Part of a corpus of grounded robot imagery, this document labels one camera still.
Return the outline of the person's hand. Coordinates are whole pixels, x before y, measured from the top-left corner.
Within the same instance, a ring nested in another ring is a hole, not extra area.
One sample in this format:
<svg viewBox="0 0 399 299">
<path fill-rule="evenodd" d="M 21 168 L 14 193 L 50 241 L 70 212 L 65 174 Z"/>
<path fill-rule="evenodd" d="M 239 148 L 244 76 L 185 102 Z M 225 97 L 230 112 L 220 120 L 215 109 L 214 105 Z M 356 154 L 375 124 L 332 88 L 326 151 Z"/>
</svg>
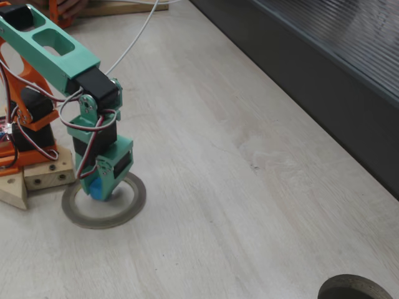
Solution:
<svg viewBox="0 0 399 299">
<path fill-rule="evenodd" d="M 89 0 L 59 0 L 57 11 L 63 19 L 76 17 L 81 10 L 87 7 Z"/>
</svg>

